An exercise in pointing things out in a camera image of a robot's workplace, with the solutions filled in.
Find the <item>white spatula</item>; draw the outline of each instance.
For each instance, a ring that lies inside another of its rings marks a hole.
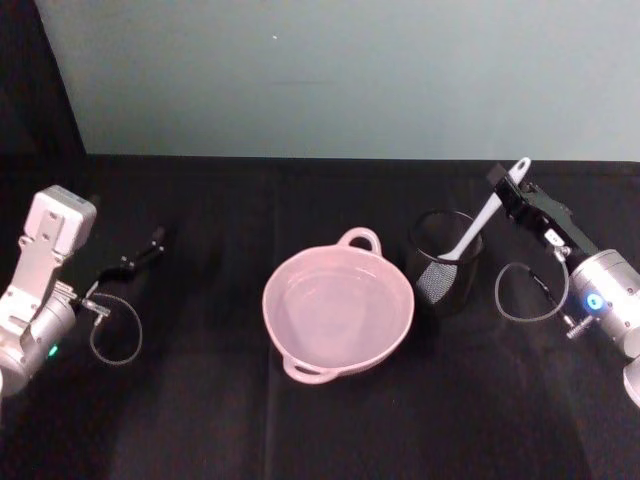
[[[531,159],[524,157],[511,167],[511,170],[509,170],[509,176],[516,184],[518,184],[526,175],[529,170],[529,166],[531,166]],[[478,233],[480,233],[482,227],[484,227],[493,214],[496,213],[501,204],[502,202],[498,198],[498,195],[495,193],[492,194],[455,248],[449,253],[438,256],[438,258],[452,261],[459,260],[471,241],[476,237],[476,235],[478,235]],[[422,275],[420,275],[416,285],[421,292],[424,292],[429,303],[433,305],[442,300],[442,297],[446,295],[453,285],[457,273],[457,265],[431,262],[425,271],[422,272]]]

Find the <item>screw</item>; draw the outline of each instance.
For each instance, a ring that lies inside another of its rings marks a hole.
[[[591,325],[591,323],[595,320],[591,315],[582,320],[578,325],[567,332],[567,338],[570,340],[575,340],[580,335],[582,335],[587,328]]]

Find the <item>cable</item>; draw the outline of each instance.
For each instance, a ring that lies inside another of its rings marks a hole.
[[[567,269],[567,265],[565,264],[565,262],[560,262],[560,265],[562,266],[562,273],[564,275],[564,290],[562,292],[562,298],[560,298],[560,301],[558,302],[558,304],[550,312],[544,315],[539,315],[537,317],[531,317],[531,318],[521,318],[521,317],[515,317],[513,315],[510,315],[504,310],[504,308],[502,308],[502,304],[500,303],[500,281],[502,280],[502,276],[506,273],[506,271],[512,267],[520,267],[526,270],[527,272],[531,273],[531,268],[529,268],[528,265],[525,265],[524,263],[520,263],[520,262],[508,263],[504,267],[502,267],[502,270],[500,270],[500,273],[496,278],[496,286],[495,286],[496,307],[498,307],[498,311],[500,312],[500,314],[503,317],[508,318],[509,320],[513,320],[514,322],[533,323],[533,322],[540,322],[542,320],[551,318],[554,315],[556,315],[558,312],[560,312],[565,302],[567,301],[567,298],[569,297],[569,270]]]
[[[124,360],[111,360],[103,356],[96,348],[95,336],[103,317],[98,317],[98,320],[96,320],[96,322],[93,324],[93,329],[91,330],[91,335],[89,336],[89,346],[91,347],[93,354],[96,356],[98,360],[100,360],[103,363],[106,363],[107,365],[111,365],[112,367],[122,367],[122,366],[128,365],[129,363],[133,362],[136,359],[136,357],[140,353],[140,350],[142,350],[142,322],[140,321],[140,317],[138,316],[134,308],[120,297],[116,297],[115,295],[109,295],[108,293],[93,293],[93,296],[109,298],[111,300],[116,300],[118,302],[121,302],[125,307],[129,309],[131,313],[133,313],[133,316],[136,319],[136,323],[138,325],[138,332],[139,332],[138,346],[136,347],[136,350],[128,358],[125,358]]]

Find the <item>blue led light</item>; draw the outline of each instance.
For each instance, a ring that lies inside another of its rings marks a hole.
[[[604,306],[604,300],[600,295],[590,293],[587,295],[587,305],[591,310],[600,310]]]

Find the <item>bowl handle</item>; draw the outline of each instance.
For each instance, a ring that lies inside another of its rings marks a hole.
[[[300,360],[286,356],[282,358],[282,366],[284,367],[284,371],[287,372],[287,375],[291,378],[309,385],[327,383],[338,376],[338,372],[336,370],[318,371],[315,367],[311,367]]]
[[[352,228],[342,235],[340,240],[338,240],[338,245],[350,246],[349,244],[356,238],[364,238],[367,240],[371,244],[371,251],[376,255],[382,256],[382,245],[380,244],[380,239],[373,230],[369,230],[368,228]]]

